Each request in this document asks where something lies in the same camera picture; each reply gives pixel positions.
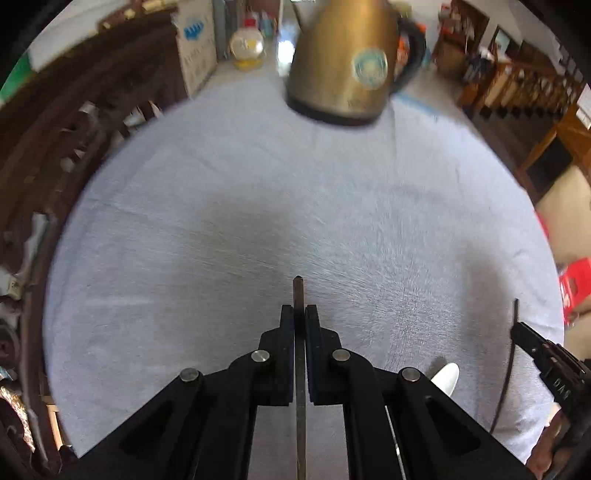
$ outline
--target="carved wooden chair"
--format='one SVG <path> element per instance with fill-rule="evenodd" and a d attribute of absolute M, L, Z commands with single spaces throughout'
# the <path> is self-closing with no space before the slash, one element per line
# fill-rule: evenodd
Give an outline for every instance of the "carved wooden chair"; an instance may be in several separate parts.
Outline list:
<path fill-rule="evenodd" d="M 149 14 L 86 40 L 0 109 L 0 264 L 11 275 L 0 314 L 12 319 L 0 320 L 0 373 L 22 392 L 34 444 L 31 454 L 17 421 L 10 434 L 0 428 L 6 478 L 61 468 L 44 372 L 47 276 L 80 192 L 113 142 L 134 131 L 126 119 L 135 112 L 150 121 L 187 96 L 170 14 Z M 14 415 L 2 408 L 0 421 L 10 423 Z"/>

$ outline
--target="kettle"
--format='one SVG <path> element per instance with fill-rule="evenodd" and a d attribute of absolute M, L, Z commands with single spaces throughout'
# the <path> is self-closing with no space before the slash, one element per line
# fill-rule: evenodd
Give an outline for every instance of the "kettle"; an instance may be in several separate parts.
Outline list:
<path fill-rule="evenodd" d="M 420 68 L 425 35 L 387 0 L 328 1 L 298 38 L 288 105 L 329 123 L 371 123 Z M 400 34 L 410 52 L 394 79 Z"/>

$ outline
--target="kettle base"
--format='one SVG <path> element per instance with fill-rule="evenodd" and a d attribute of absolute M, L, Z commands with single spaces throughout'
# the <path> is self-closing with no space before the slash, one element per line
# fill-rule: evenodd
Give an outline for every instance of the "kettle base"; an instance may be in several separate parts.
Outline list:
<path fill-rule="evenodd" d="M 296 100 L 291 95 L 287 95 L 287 106 L 294 112 L 304 115 L 312 120 L 317 120 L 325 124 L 340 125 L 342 127 L 363 127 L 366 125 L 373 124 L 379 116 L 371 118 L 351 118 L 341 115 L 335 115 L 334 113 L 327 113 L 317 110 L 305 103 Z"/>

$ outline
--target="person's hand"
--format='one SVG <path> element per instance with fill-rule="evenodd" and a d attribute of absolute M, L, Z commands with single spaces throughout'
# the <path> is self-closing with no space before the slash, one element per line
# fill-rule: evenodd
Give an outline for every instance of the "person's hand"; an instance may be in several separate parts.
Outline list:
<path fill-rule="evenodd" d="M 569 448 L 561 448 L 556 453 L 552 454 L 556 437 L 560 430 L 567 423 L 562 411 L 559 411 L 550 422 L 550 425 L 544 429 L 542 435 L 531 451 L 530 457 L 527 459 L 526 467 L 531 470 L 537 480 L 542 480 L 544 474 L 553 468 L 562 469 L 566 462 L 569 461 L 571 450 Z"/>

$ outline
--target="round sticker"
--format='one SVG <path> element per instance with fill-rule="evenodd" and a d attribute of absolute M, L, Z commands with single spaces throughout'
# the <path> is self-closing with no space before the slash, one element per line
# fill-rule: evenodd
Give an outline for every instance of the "round sticker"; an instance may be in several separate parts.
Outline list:
<path fill-rule="evenodd" d="M 388 76 L 388 59 L 383 50 L 368 48 L 353 58 L 353 76 L 364 87 L 380 88 Z"/>

